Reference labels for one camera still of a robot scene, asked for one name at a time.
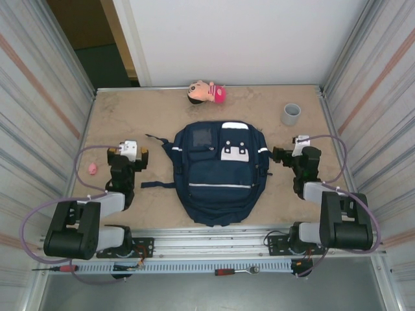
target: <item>floor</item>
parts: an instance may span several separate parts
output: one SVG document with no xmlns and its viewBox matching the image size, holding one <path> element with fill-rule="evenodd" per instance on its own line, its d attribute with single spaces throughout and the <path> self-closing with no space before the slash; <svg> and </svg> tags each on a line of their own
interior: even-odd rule
<svg viewBox="0 0 415 311">
<path fill-rule="evenodd" d="M 295 102 L 302 114 L 295 126 L 285 126 L 279 116 L 284 105 Z M 149 149 L 146 170 L 136 174 L 135 198 L 131 207 L 103 220 L 104 224 L 128 225 L 132 229 L 165 229 L 201 226 L 186 214 L 174 189 L 140 189 L 143 181 L 172 182 L 172 163 L 159 141 L 146 133 L 172 141 L 187 124 L 203 120 L 240 120 L 260 129 L 268 149 L 293 147 L 292 137 L 329 133 L 314 86 L 255 86 L 228 87 L 227 99 L 218 105 L 206 102 L 192 105 L 186 89 L 135 89 L 99 92 L 91 116 L 86 146 L 109 144 L 117 146 L 125 139 L 135 139 Z M 317 139 L 313 146 L 321 149 L 319 177 L 334 178 L 339 163 L 331 139 Z M 88 174 L 90 163 L 98 165 L 94 176 Z M 91 150 L 82 156 L 79 173 L 90 184 L 104 187 L 110 179 L 106 152 Z M 294 174 L 282 164 L 271 162 L 267 186 L 243 225 L 289 224 L 295 221 L 315 222 L 320 218 L 320 206 L 297 197 L 292 190 Z M 345 189 L 343 180 L 337 184 Z M 95 194 L 79 183 L 75 196 Z"/>
<path fill-rule="evenodd" d="M 289 273 L 215 277 L 133 275 L 126 283 L 90 286 L 70 275 L 49 277 L 41 311 L 383 311 L 369 257 L 326 259 L 308 279 Z"/>
</svg>

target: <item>white wall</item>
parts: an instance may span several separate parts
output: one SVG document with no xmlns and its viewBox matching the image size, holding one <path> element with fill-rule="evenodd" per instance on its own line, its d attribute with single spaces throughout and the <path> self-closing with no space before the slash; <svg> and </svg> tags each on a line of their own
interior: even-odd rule
<svg viewBox="0 0 415 311">
<path fill-rule="evenodd" d="M 142 86 L 320 84 L 367 0 L 114 0 Z"/>
</svg>

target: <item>wrench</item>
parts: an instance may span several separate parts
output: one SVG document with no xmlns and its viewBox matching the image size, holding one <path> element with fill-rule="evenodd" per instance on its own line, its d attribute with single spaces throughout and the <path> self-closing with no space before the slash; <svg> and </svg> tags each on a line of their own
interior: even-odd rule
<svg viewBox="0 0 415 311">
<path fill-rule="evenodd" d="M 221 276 L 225 276 L 225 275 L 233 275 L 233 274 L 239 273 L 239 272 L 246 272 L 248 274 L 258 274 L 259 273 L 259 267 L 257 267 L 257 266 L 250 266 L 247 269 L 243 269 L 243 270 L 216 269 L 215 270 L 215 275 L 221 277 Z"/>
</svg>

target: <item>gray cup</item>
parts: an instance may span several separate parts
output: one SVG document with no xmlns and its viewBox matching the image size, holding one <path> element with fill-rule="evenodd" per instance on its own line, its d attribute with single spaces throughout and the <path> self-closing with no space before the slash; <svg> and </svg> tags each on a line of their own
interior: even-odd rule
<svg viewBox="0 0 415 311">
<path fill-rule="evenodd" d="M 301 108 L 297 104 L 289 103 L 285 105 L 281 114 L 281 122 L 287 126 L 293 126 L 297 123 L 301 115 Z"/>
</svg>

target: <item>metal wall panel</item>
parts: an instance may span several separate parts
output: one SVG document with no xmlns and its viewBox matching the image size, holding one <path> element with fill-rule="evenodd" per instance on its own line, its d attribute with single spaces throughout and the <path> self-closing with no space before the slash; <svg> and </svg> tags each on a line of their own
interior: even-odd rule
<svg viewBox="0 0 415 311">
<path fill-rule="evenodd" d="M 377 1 L 368 18 L 324 92 L 354 182 L 415 308 L 415 1 Z"/>
<path fill-rule="evenodd" d="M 0 2 L 0 310 L 19 306 L 29 279 L 21 220 L 64 194 L 93 101 L 52 18 L 40 1 Z M 29 220 L 32 249 L 51 213 Z"/>
</svg>

